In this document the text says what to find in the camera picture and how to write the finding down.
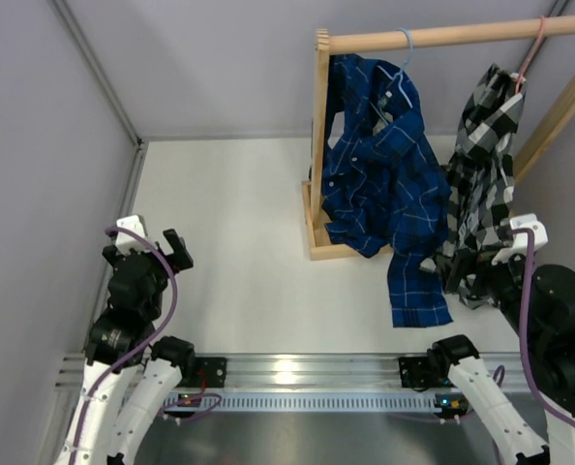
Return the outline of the black white checkered shirt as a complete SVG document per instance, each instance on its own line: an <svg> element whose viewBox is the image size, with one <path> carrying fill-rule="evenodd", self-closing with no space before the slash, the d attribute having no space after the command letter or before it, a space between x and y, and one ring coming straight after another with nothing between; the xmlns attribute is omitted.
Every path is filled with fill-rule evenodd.
<svg viewBox="0 0 575 465"><path fill-rule="evenodd" d="M433 260L471 251L474 259L508 241L499 234L514 197L511 148L526 93L514 93L516 73L491 65L461 113L455 148L444 167L450 188L448 237Z"/></svg>

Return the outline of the pink wire hanger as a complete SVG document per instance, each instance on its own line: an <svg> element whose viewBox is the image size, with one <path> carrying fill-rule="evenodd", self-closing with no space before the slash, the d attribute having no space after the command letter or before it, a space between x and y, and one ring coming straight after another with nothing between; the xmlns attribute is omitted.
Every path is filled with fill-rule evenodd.
<svg viewBox="0 0 575 465"><path fill-rule="evenodd" d="M546 16L542 15L539 18L539 28L538 28L538 33L536 38L534 39L529 51L527 52L524 61L521 64L521 67L519 69L517 78L516 78L516 84L515 84L515 88L514 88L514 93L515 94L519 94L521 91L521 88L524 84L524 82L526 81L525 78L525 74L528 71L529 67L530 67L530 63L533 60L535 54L539 51L544 38L545 38L545 29L546 29L546 23L547 23L547 18Z"/></svg>

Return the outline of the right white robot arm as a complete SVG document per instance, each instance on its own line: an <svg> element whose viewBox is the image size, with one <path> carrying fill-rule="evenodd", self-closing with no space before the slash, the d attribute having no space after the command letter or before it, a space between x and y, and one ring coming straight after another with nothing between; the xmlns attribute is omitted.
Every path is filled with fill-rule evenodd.
<svg viewBox="0 0 575 465"><path fill-rule="evenodd" d="M517 412L463 334L427 352L430 383L451 385L487 429L503 464L575 464L575 272L557 264L532 268L515 254L506 262L477 258L475 295L489 297L516 332L521 365L542 405L546 438Z"/></svg>

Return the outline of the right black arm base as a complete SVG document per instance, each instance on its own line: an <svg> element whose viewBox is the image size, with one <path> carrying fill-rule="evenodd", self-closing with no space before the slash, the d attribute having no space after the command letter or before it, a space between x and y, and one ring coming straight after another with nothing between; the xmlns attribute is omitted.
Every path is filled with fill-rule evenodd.
<svg viewBox="0 0 575 465"><path fill-rule="evenodd" d="M403 388L422 392L430 388L453 387L440 367L426 356L400 356L398 365Z"/></svg>

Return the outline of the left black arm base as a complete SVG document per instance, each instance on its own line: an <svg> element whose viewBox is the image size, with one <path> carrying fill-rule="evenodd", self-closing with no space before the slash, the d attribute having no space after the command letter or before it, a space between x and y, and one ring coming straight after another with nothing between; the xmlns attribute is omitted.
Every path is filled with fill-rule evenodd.
<svg viewBox="0 0 575 465"><path fill-rule="evenodd" d="M227 377L227 359L222 356L197 356L185 368L179 388L223 388Z"/></svg>

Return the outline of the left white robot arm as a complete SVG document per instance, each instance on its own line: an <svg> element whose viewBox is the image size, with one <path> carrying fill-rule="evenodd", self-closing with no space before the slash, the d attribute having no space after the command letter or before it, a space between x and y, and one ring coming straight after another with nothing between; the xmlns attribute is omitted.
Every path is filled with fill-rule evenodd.
<svg viewBox="0 0 575 465"><path fill-rule="evenodd" d="M59 464L132 464L166 395L196 377L193 344L164 336L171 312L163 293L178 291L176 275L193 267L185 241L174 230L171 251L152 243L143 227L107 229L103 250L112 268L106 309L91 326L83 378Z"/></svg>

